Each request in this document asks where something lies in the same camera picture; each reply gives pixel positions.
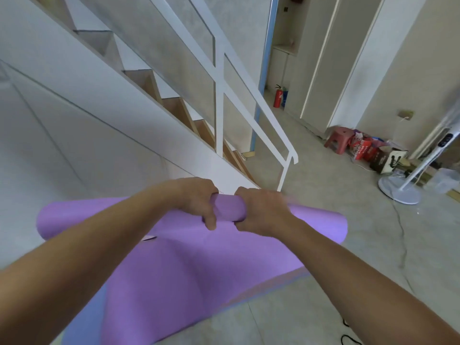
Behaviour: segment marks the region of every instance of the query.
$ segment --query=purple roll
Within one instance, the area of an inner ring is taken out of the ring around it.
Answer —
[[[38,215],[38,231],[49,239],[122,200],[52,203]],[[201,217],[169,211],[149,232],[157,238],[139,243],[116,268],[108,281],[102,344],[152,344],[306,272],[278,240],[238,232],[233,221],[246,216],[240,197],[215,195],[212,202],[215,231],[208,231]],[[289,207],[331,240],[345,239],[341,214]]]

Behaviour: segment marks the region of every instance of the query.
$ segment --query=blue door frame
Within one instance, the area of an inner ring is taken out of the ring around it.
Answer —
[[[277,8],[278,8],[278,0],[271,0],[270,12],[268,14],[267,36],[265,37],[264,57],[262,58],[262,69],[260,71],[260,80],[259,80],[259,91],[262,95],[264,95],[265,81],[267,80],[268,60],[270,58],[271,41],[273,39],[273,30],[275,28],[275,18],[276,18]],[[259,117],[260,117],[260,108],[257,105],[256,112],[254,115],[254,119],[256,120],[256,122],[259,122]],[[254,151],[254,147],[256,145],[256,137],[257,137],[257,134],[253,130],[253,135],[251,138],[251,147],[249,149],[250,151]]]

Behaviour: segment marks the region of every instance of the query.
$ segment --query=forearm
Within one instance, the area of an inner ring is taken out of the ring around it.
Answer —
[[[366,345],[459,343],[457,332],[422,302],[301,220],[289,217],[277,238]]]
[[[171,192],[165,186],[107,208],[3,270],[0,342],[49,344],[172,208]]]

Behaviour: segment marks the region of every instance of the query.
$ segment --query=power socket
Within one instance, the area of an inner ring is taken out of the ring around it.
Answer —
[[[402,119],[406,119],[407,121],[410,121],[412,117],[414,116],[414,111],[413,110],[400,110],[398,112],[398,116]]]

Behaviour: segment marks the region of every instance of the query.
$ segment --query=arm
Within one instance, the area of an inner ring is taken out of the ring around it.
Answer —
[[[0,343],[49,344],[168,210],[202,215],[215,229],[217,191],[200,178],[152,186],[15,261],[0,272]]]
[[[280,193],[239,188],[236,195],[247,207],[238,230],[284,243],[366,345],[460,344],[460,335],[425,304],[292,215]]]

